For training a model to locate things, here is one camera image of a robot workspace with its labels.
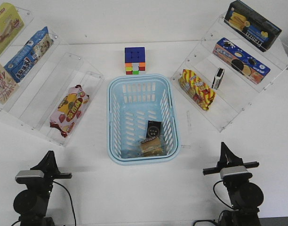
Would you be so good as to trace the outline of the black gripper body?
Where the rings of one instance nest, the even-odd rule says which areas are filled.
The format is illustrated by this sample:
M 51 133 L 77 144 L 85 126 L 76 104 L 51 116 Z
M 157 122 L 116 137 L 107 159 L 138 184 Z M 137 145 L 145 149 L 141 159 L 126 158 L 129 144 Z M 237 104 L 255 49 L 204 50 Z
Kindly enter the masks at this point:
M 253 161 L 253 162 L 245 162 L 243 163 L 243 166 L 245 166 L 246 169 L 251 169 L 251 168 L 257 168 L 259 166 L 259 162 Z M 218 168 L 218 167 L 212 167 L 212 168 L 205 168 L 203 169 L 203 175 L 210 175 L 210 174 L 216 174 L 220 173 L 220 170 L 223 168 Z M 234 184 L 241 184 L 241 183 L 246 183 L 249 181 L 250 178 L 252 178 L 252 173 L 248 172 L 248 174 L 241 174 L 241 175 L 236 175 L 236 176 L 230 176 L 223 180 L 224 183 L 234 183 Z
M 72 178 L 72 173 L 61 173 L 57 167 L 32 167 L 31 170 L 39 170 L 43 173 L 42 176 L 31 179 L 31 186 L 48 186 L 52 184 L 55 179 Z

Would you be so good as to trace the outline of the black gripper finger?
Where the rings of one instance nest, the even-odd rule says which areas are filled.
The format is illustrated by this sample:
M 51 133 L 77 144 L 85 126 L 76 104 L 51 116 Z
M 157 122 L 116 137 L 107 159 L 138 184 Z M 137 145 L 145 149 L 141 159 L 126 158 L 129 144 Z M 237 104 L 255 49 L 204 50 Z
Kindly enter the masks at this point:
M 221 142 L 220 159 L 216 166 L 218 168 L 243 166 L 243 160 L 234 155 L 224 142 Z
M 54 151 L 48 151 L 38 164 L 39 170 L 58 170 Z

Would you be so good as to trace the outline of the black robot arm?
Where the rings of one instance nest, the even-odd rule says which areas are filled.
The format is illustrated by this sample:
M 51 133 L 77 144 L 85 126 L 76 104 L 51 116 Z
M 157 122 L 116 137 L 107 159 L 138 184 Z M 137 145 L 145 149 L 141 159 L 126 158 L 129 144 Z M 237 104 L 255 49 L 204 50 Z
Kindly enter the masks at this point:
M 48 151 L 36 166 L 19 171 L 15 181 L 27 187 L 13 202 L 15 212 L 20 214 L 20 225 L 53 226 L 52 217 L 47 217 L 46 213 L 54 180 L 71 178 L 71 173 L 59 171 L 53 151 Z
M 231 205 L 227 205 L 230 210 L 222 211 L 216 226 L 261 225 L 258 207 L 264 201 L 264 194 L 259 186 L 249 181 L 252 173 L 248 171 L 258 166 L 256 161 L 243 162 L 224 142 L 221 143 L 220 159 L 216 167 L 203 169 L 203 175 L 220 174 L 231 202 Z

